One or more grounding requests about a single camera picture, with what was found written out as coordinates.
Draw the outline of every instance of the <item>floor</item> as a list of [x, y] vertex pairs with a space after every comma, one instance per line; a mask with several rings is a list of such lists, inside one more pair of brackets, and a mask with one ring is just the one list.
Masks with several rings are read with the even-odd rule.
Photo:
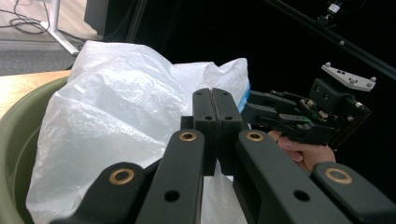
[[[67, 32], [70, 35], [77, 36], [82, 39], [99, 40], [102, 37], [94, 31], [89, 24], [84, 21], [85, 6], [87, 0], [66, 0], [60, 1], [58, 30]], [[0, 43], [57, 43], [57, 41], [48, 33], [44, 34], [26, 34], [14, 27], [9, 26], [13, 19], [17, 19], [16, 12], [20, 15], [32, 18], [38, 21], [48, 21], [47, 11], [50, 15], [52, 3], [50, 0], [2, 0], [0, 6]], [[39, 33], [42, 27], [34, 27], [32, 25], [20, 26], [23, 31], [30, 33]], [[66, 37], [70, 42], [75, 39]]]

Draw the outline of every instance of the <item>white plastic bag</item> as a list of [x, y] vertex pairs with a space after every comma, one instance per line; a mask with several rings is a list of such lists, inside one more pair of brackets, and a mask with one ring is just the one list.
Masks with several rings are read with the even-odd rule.
[[223, 89], [243, 103], [247, 60], [171, 64], [147, 46], [87, 42], [42, 122], [26, 200], [33, 221], [72, 215], [114, 163], [145, 168], [158, 160], [202, 88]]

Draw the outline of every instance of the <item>wooden table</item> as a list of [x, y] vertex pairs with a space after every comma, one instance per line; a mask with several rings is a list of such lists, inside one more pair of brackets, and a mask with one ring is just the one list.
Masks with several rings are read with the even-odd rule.
[[0, 77], [0, 118], [32, 90], [61, 77], [70, 70]]

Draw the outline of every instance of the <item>human hand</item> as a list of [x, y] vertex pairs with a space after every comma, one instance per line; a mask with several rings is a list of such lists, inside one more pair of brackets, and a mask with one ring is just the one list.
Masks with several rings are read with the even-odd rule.
[[290, 141], [287, 136], [281, 136], [282, 132], [278, 131], [271, 131], [268, 134], [277, 141], [292, 160], [306, 171], [311, 172], [316, 164], [323, 161], [335, 162], [334, 152], [328, 146]]

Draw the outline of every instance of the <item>carpet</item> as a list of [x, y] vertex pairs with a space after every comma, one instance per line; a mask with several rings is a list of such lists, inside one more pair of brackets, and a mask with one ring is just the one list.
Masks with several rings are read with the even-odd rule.
[[1, 42], [0, 76], [66, 70], [76, 58], [59, 43]]

